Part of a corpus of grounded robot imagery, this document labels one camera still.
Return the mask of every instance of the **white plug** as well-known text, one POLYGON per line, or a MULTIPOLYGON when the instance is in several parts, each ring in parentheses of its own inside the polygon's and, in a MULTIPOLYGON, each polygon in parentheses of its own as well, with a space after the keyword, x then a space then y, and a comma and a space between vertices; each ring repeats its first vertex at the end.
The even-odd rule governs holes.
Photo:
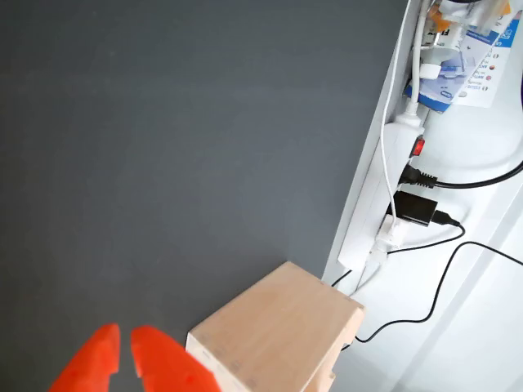
POLYGON ((392 216, 386 214, 376 236, 375 247, 382 252, 400 249, 408 231, 408 221, 397 218, 396 224, 392 226, 392 216))

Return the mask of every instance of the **blue label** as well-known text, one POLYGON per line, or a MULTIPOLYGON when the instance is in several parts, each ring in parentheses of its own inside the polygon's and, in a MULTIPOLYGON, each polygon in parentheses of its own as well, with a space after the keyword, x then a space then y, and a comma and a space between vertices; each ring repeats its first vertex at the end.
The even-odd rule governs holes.
MULTIPOLYGON (((408 85, 407 88, 405 88, 405 94, 407 96, 412 95, 412 86, 408 85)), ((436 112, 445 112, 450 106, 450 104, 445 104, 438 100, 432 100, 428 96, 425 96, 421 93, 418 96, 418 102, 422 105, 425 105, 429 109, 435 110, 436 112)))
POLYGON ((517 26, 520 23, 520 15, 521 12, 518 12, 516 17, 512 19, 512 22, 508 25, 507 29, 501 36, 499 36, 499 40, 496 42, 496 47, 512 47, 512 43, 514 42, 514 36, 516 35, 517 26))
POLYGON ((496 39, 498 39, 498 36, 499 34, 496 33, 495 31, 492 31, 490 30, 490 34, 489 35, 481 35, 481 34, 478 34, 472 30, 468 30, 467 31, 467 35, 469 37, 472 37, 474 39, 477 39, 478 41, 482 41, 484 43, 487 43, 489 46, 493 45, 494 42, 496 41, 496 39))

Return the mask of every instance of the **orange plastic finger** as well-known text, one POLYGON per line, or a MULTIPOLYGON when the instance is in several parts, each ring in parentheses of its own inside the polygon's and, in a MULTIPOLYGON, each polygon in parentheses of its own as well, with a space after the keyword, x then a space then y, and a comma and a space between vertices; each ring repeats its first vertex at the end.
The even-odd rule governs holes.
POLYGON ((120 328, 107 324, 71 359, 49 392, 108 392, 111 374, 118 372, 120 328))
POLYGON ((220 392, 214 375, 156 328, 134 329, 131 351, 145 392, 220 392))

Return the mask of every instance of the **red switch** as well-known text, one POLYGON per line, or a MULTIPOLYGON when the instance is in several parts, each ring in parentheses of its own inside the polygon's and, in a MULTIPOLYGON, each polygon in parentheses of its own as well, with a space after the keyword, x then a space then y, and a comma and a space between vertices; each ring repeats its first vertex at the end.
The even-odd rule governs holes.
POLYGON ((423 139, 423 136, 418 136, 416 141, 414 142, 414 147, 412 148, 412 151, 410 153, 411 157, 418 157, 419 154, 422 153, 423 146, 425 145, 425 140, 423 139))

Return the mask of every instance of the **black charger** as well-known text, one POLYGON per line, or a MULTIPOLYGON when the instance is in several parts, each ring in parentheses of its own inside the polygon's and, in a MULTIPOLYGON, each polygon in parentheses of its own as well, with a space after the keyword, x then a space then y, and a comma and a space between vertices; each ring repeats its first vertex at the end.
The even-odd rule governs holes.
MULTIPOLYGON (((429 198, 422 198, 416 194, 409 194, 400 190, 394 194, 394 203, 396 205, 397 217, 405 221, 422 226, 428 226, 431 222, 438 225, 460 225, 457 220, 452 219, 446 212, 436 210, 438 202, 429 198)), ((390 204, 387 214, 392 214, 390 204)))

